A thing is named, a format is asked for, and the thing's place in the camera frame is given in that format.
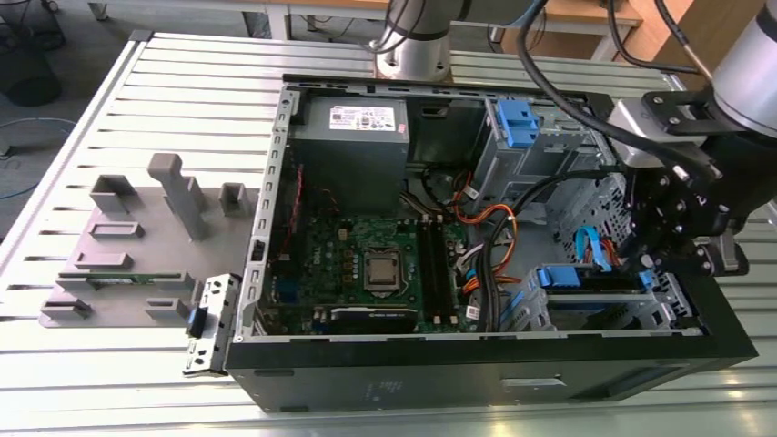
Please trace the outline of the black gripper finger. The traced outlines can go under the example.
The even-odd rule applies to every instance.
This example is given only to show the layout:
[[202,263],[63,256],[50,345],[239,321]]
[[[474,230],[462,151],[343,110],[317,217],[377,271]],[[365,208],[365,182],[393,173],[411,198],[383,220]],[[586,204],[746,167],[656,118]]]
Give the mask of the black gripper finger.
[[731,235],[706,237],[702,242],[648,239],[639,243],[639,255],[648,257],[648,269],[656,273],[702,277],[747,274],[747,258]]
[[642,258],[650,254],[654,244],[654,229],[650,224],[648,207],[651,189],[655,184],[654,170],[627,170],[623,205],[628,211],[628,234],[619,244],[620,269],[630,273],[646,267]]

